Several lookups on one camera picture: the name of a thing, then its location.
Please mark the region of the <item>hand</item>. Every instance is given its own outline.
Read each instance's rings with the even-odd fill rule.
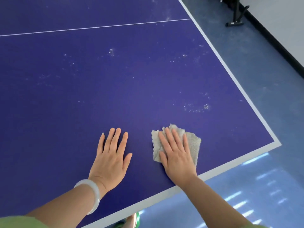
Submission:
[[[165,132],[168,141],[161,131],[158,133],[158,137],[167,153],[167,157],[162,151],[159,152],[159,156],[168,177],[174,184],[184,189],[193,177],[197,177],[196,168],[190,155],[188,140],[186,134],[184,134],[183,146],[176,130],[173,129],[171,133],[169,128],[166,128]]]
[[[101,197],[114,189],[122,181],[132,157],[132,153],[129,153],[123,159],[128,133],[124,133],[123,139],[117,149],[121,129],[117,128],[115,135],[114,132],[115,129],[111,128],[104,148],[103,142],[105,137],[102,133],[97,147],[97,155],[89,174],[89,179],[97,184]]]

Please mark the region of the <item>finger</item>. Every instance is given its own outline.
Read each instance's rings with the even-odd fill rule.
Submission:
[[[167,155],[171,154],[172,153],[171,146],[161,131],[158,132],[158,137],[159,137]]]
[[[174,140],[174,138],[173,138],[173,136],[172,136],[172,133],[171,133],[171,131],[169,130],[168,127],[165,129],[165,132],[166,132],[166,135],[167,135],[169,144],[170,144],[170,146],[171,146],[173,152],[178,151],[178,147],[177,147],[177,145],[176,145],[176,142],[175,142],[175,140]]]
[[[115,132],[115,129],[111,128],[110,132],[109,132],[109,135],[108,135],[108,138],[107,138],[107,140],[105,142],[105,147],[103,149],[103,152],[109,152],[114,132]]]
[[[184,139],[184,150],[186,153],[190,153],[189,143],[186,134],[183,135],[183,139]]]
[[[131,157],[132,157],[132,153],[128,153],[127,156],[125,157],[124,159],[124,162],[123,162],[123,171],[126,173],[127,171],[127,168],[130,164],[130,161],[131,161]]]
[[[118,139],[119,139],[119,136],[120,136],[120,133],[121,133],[121,129],[120,128],[117,128],[116,129],[116,132],[115,132],[115,135],[111,141],[111,145],[110,145],[110,151],[109,152],[115,152],[117,151],[117,143],[118,143]]]
[[[128,140],[128,133],[125,132],[125,133],[123,134],[123,139],[121,140],[121,142],[120,142],[120,144],[119,144],[119,147],[118,147],[118,150],[117,150],[117,154],[118,154],[118,155],[122,155],[122,156],[123,156],[123,154],[124,154],[124,152],[125,152],[127,140]]]
[[[99,138],[99,143],[98,143],[98,146],[97,146],[97,155],[102,153],[104,138],[105,138],[104,133],[102,133],[100,138]]]
[[[175,140],[175,142],[177,144],[178,149],[180,151],[185,152],[184,147],[183,147],[183,143],[180,141],[180,138],[179,138],[179,135],[178,135],[177,131],[176,130],[172,130],[172,134],[173,134],[173,137],[174,137],[174,140]]]
[[[168,159],[167,159],[165,153],[162,152],[162,151],[160,151],[159,152],[159,157],[161,159],[161,162],[162,162],[164,168],[167,169],[167,167],[168,167]]]

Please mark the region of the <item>blue floor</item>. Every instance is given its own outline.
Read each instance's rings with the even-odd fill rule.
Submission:
[[[247,213],[252,222],[273,228],[303,227],[304,80],[246,19],[244,26],[226,28],[232,11],[224,3],[183,2],[283,144],[207,183],[232,206],[244,204],[238,211]],[[184,193],[143,210],[140,225],[204,226]]]

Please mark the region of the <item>forearm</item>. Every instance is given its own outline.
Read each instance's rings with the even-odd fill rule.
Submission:
[[[82,184],[27,216],[35,217],[49,228],[74,228],[92,210],[94,202],[94,191],[89,185]]]
[[[209,228],[241,228],[250,222],[198,177],[182,189]]]

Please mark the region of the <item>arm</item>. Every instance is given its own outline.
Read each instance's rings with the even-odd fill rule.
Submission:
[[[241,228],[250,222],[224,199],[198,178],[192,161],[187,137],[184,145],[175,130],[165,129],[168,141],[162,132],[159,138],[167,156],[160,152],[161,162],[169,178],[179,186],[196,207],[209,228]]]
[[[123,159],[128,133],[124,133],[117,149],[121,129],[117,128],[115,135],[114,132],[115,129],[112,128],[104,148],[105,137],[104,134],[101,135],[97,155],[89,174],[89,179],[97,184],[101,198],[122,181],[132,156],[129,153]],[[36,218],[49,228],[74,228],[91,211],[94,202],[93,190],[90,186],[82,184],[33,210],[27,216]]]

